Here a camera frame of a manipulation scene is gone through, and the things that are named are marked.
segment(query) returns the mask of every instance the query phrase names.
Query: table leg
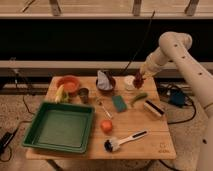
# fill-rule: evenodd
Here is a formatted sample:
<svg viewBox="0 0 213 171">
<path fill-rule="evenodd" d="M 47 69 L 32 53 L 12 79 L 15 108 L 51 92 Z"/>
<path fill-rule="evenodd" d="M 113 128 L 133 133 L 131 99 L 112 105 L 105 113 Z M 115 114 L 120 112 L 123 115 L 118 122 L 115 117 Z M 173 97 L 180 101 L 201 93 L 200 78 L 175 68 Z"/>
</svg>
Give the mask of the table leg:
<svg viewBox="0 0 213 171">
<path fill-rule="evenodd" d="M 46 160 L 47 163 L 49 163 L 56 171 L 63 171 L 63 169 L 57 165 L 57 163 L 54 161 L 54 160 L 51 160 L 51 159 L 47 159 Z"/>
</svg>

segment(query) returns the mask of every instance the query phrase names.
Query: gray floor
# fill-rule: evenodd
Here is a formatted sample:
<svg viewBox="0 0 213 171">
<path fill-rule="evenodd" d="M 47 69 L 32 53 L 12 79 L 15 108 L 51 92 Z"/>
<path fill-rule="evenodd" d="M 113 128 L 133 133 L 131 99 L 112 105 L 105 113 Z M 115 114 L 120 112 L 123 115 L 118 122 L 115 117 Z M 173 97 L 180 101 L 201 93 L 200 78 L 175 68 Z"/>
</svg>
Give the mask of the gray floor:
<svg viewBox="0 0 213 171">
<path fill-rule="evenodd" d="M 32 112 L 36 112 L 38 106 L 44 99 L 43 95 L 25 97 L 27 104 Z M 196 106 L 198 114 L 194 120 L 178 125 L 170 125 L 172 139 L 174 141 L 177 158 L 173 161 L 165 161 L 170 166 L 181 170 L 195 171 L 196 162 L 199 152 L 199 144 L 201 142 L 202 134 L 207 116 L 201 109 L 196 99 Z M 167 110 L 169 121 L 176 121 L 191 116 L 192 109 L 179 109 L 177 107 L 163 103 Z M 30 120 L 30 115 L 22 101 L 22 95 L 0 95 L 0 136 L 5 130 L 12 131 L 17 123 L 21 120 Z M 28 124 L 23 124 L 15 139 L 11 142 L 12 158 L 9 162 L 0 162 L 0 170 L 2 171 L 51 171 L 53 170 L 48 163 L 40 160 L 26 160 L 26 149 L 21 146 L 22 137 Z M 6 159 L 8 157 L 8 150 L 1 157 Z M 93 160 L 93 161 L 56 161 L 64 170 L 141 170 L 148 161 L 142 160 Z M 149 169 L 149 171 L 167 171 L 162 164 L 156 161 Z"/>
</svg>

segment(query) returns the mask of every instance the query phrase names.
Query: tomato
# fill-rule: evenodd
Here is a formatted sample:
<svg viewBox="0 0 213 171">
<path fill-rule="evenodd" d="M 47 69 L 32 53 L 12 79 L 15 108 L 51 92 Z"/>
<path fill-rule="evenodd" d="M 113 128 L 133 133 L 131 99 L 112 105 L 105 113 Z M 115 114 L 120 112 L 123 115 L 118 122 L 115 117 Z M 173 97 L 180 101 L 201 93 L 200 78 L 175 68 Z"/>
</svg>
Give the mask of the tomato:
<svg viewBox="0 0 213 171">
<path fill-rule="evenodd" d="M 112 128 L 113 128 L 113 126 L 112 126 L 112 121 L 111 120 L 103 120 L 102 122 L 101 122 L 101 129 L 102 129 L 102 131 L 104 132 L 104 133 L 106 133 L 106 134 L 108 134 L 109 132 L 111 132 L 112 131 Z"/>
</svg>

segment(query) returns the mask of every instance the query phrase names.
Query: green cucumber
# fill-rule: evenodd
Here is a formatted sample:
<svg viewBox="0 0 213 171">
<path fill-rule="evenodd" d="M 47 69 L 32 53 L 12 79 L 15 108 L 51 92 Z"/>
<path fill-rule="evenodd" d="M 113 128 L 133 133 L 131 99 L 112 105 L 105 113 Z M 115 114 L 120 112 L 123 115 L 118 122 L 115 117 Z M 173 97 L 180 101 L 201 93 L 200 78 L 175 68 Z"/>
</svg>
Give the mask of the green cucumber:
<svg viewBox="0 0 213 171">
<path fill-rule="evenodd" d="M 138 95 L 136 95 L 131 101 L 130 101 L 130 105 L 131 107 L 134 107 L 134 103 L 140 99 L 143 99 L 145 97 L 147 97 L 148 94 L 146 92 L 142 92 L 142 93 L 139 93 Z"/>
</svg>

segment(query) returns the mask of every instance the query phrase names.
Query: white cup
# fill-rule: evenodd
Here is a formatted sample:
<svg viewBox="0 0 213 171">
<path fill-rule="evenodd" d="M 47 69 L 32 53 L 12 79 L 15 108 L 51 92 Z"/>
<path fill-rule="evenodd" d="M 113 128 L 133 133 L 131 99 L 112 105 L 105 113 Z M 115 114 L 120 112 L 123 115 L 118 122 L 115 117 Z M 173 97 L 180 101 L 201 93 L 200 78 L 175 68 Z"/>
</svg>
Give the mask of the white cup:
<svg viewBox="0 0 213 171">
<path fill-rule="evenodd" d="M 135 86 L 133 85 L 134 79 L 135 77 L 133 75 L 127 75 L 124 77 L 124 86 L 126 90 L 131 91 L 135 89 Z"/>
</svg>

